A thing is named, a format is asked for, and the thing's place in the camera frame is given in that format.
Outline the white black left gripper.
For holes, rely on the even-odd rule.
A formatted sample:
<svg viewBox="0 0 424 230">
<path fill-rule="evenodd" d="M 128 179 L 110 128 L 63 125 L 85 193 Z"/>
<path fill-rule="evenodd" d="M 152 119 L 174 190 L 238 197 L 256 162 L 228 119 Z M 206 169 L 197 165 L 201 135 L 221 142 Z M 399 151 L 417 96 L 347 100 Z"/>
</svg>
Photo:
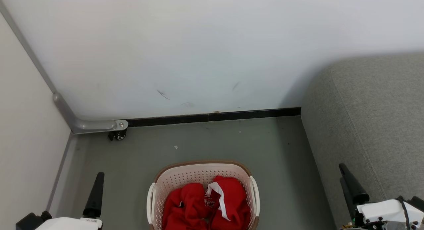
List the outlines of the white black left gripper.
<svg viewBox="0 0 424 230">
<path fill-rule="evenodd" d="M 101 230 L 103 223 L 100 219 L 102 211 L 103 172 L 98 172 L 94 185 L 91 188 L 89 198 L 83 210 L 83 217 L 80 219 L 59 217 L 52 218 L 49 212 L 44 211 L 41 215 L 33 212 L 26 215 L 16 223 L 17 230 Z"/>
</svg>

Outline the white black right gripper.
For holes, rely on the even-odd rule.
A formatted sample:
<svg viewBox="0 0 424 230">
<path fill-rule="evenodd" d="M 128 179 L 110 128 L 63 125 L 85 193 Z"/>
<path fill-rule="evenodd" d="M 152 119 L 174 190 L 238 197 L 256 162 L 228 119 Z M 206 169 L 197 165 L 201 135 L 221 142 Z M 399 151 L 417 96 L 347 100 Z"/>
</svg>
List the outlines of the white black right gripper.
<svg viewBox="0 0 424 230">
<path fill-rule="evenodd" d="M 367 230 L 418 230 L 423 224 L 423 199 L 413 196 L 405 200 L 396 199 L 368 203 L 370 197 L 344 163 L 339 164 L 340 184 L 348 207 L 350 218 L 356 217 L 357 227 Z"/>
</svg>

